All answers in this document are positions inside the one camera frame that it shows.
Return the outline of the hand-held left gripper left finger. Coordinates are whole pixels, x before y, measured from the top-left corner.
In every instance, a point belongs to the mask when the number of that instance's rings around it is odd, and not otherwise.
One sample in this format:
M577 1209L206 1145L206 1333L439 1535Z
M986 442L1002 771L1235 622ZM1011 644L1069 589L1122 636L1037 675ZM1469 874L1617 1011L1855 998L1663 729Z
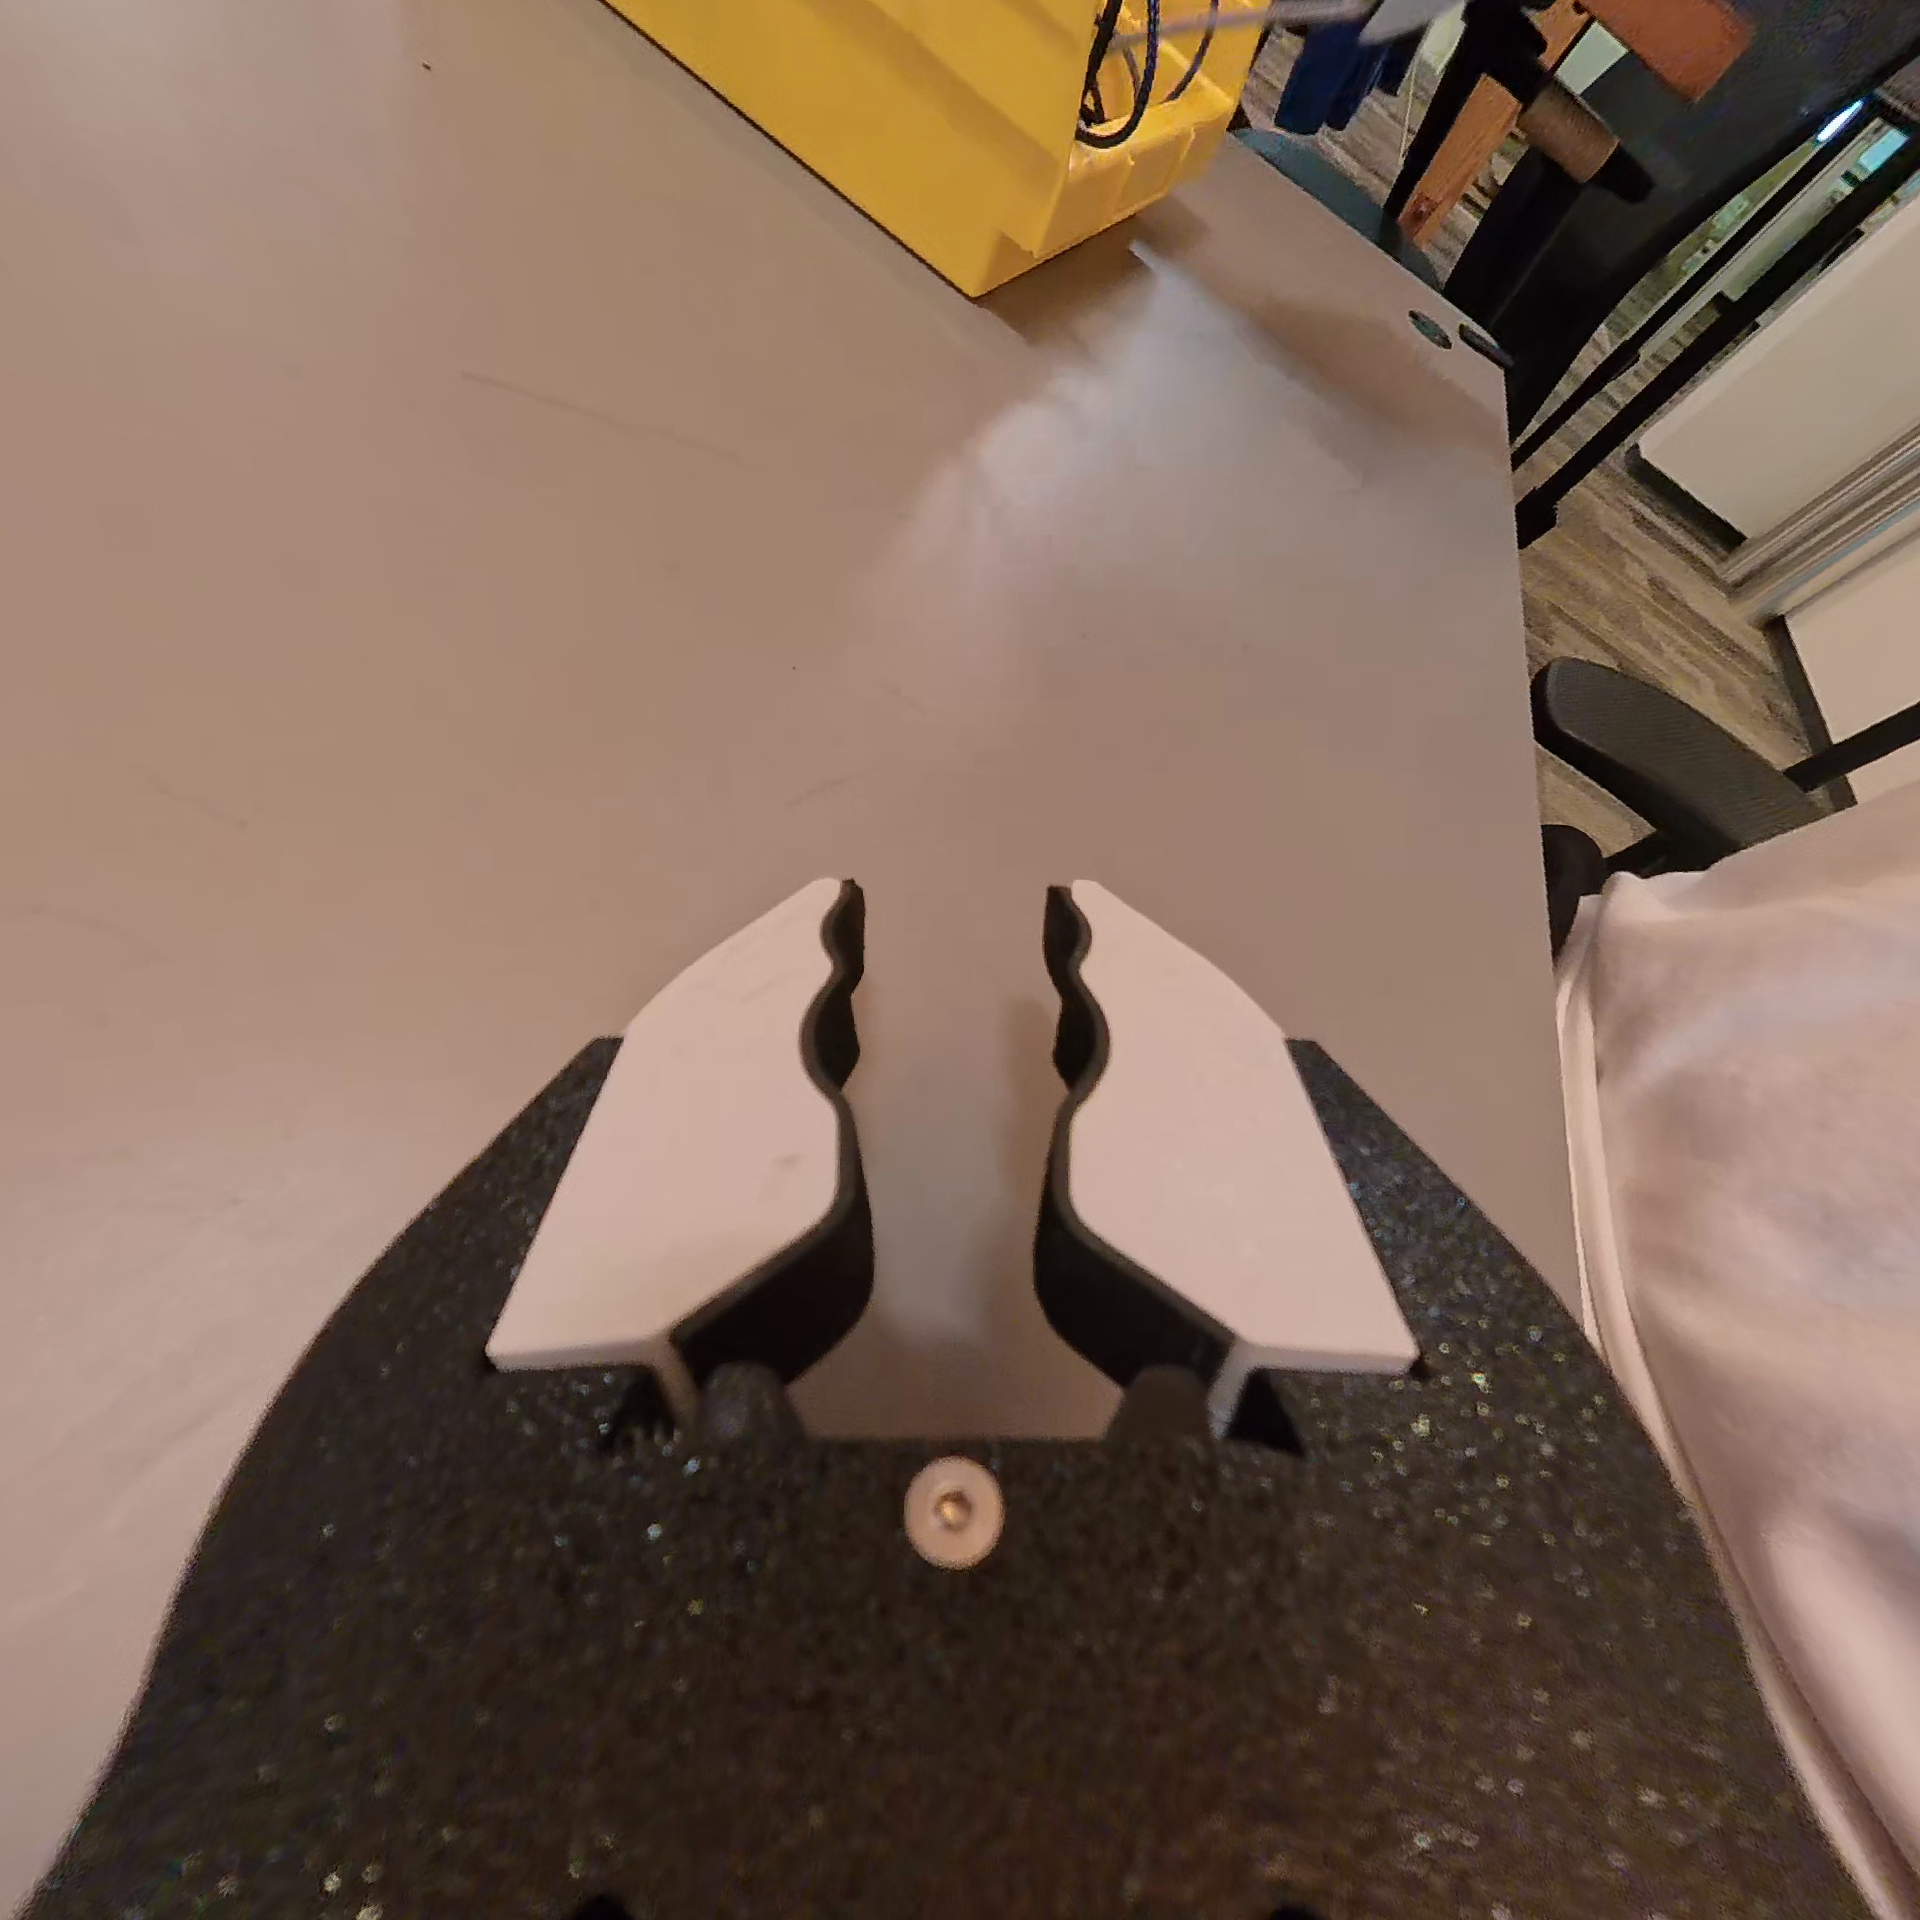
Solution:
M493 1334L501 1374L800 1380L873 1297L849 1103L866 899L822 877L625 1029Z

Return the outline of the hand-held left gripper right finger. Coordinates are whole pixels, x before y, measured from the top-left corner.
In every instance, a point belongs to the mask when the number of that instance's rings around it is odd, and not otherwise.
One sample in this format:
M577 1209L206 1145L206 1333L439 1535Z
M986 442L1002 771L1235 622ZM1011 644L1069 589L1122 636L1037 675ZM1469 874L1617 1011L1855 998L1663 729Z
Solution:
M1064 1085L1034 1254L1053 1333L1114 1382L1408 1375L1417 1340L1280 1023L1095 881L1048 890L1043 957Z

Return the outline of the person in white shirt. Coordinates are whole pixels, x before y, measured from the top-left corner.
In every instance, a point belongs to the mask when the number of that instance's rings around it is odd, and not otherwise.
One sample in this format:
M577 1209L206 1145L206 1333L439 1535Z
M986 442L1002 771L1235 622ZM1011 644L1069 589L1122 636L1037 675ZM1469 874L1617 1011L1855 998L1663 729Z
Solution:
M1579 1319L1875 1916L1919 1875L1919 787L1617 876L1555 962Z

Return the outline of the yellow plastic bin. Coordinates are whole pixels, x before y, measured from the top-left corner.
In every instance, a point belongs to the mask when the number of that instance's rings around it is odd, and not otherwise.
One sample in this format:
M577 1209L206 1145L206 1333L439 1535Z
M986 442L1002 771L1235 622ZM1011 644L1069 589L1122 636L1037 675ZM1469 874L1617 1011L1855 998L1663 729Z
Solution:
M967 298L1207 172L1261 4L613 3Z

